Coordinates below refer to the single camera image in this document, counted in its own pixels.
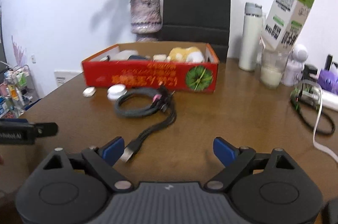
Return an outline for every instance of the purple object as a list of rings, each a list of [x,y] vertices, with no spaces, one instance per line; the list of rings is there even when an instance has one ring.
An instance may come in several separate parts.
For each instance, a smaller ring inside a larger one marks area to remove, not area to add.
[[[318,84],[322,89],[338,95],[338,77],[331,71],[322,69],[319,73]]]

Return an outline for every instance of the red box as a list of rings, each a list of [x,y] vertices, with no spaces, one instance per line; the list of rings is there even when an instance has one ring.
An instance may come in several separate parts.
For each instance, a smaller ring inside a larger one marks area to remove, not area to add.
[[[105,61],[122,50],[137,50],[139,55],[151,58],[155,54],[169,55],[175,47],[198,47],[206,62],[154,62],[145,60]],[[213,92],[216,87],[219,60],[209,44],[190,42],[146,42],[116,44],[82,61],[86,84],[91,87],[110,87],[124,84],[130,87],[157,88],[161,83],[170,90]]]

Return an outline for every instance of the gray bottle cap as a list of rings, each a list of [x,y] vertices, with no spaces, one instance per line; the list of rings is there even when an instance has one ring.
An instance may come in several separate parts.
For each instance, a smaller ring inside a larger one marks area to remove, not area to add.
[[[262,16],[262,6],[253,3],[245,3],[244,13],[247,15]]]

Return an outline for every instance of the cardboard box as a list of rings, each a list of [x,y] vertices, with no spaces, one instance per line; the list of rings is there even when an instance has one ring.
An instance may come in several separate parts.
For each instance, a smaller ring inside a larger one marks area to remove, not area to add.
[[[133,49],[139,55],[169,55],[175,47],[198,47],[204,54],[204,63],[154,62],[152,60],[126,60],[100,62],[122,50]],[[110,87],[124,84],[131,87],[158,88],[160,83],[170,90],[213,92],[216,87],[219,60],[209,44],[190,42],[146,42],[116,44],[82,61],[86,84],[91,87]]]
[[[262,32],[270,50],[290,52],[304,27],[314,0],[274,0]]]

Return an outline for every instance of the yellow and white plush toy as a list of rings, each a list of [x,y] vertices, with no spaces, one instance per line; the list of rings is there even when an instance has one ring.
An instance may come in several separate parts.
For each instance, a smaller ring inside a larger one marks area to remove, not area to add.
[[[203,54],[197,47],[186,49],[175,47],[170,51],[167,60],[172,62],[195,62],[194,59],[197,59],[197,55],[199,56],[197,62],[204,62]]]

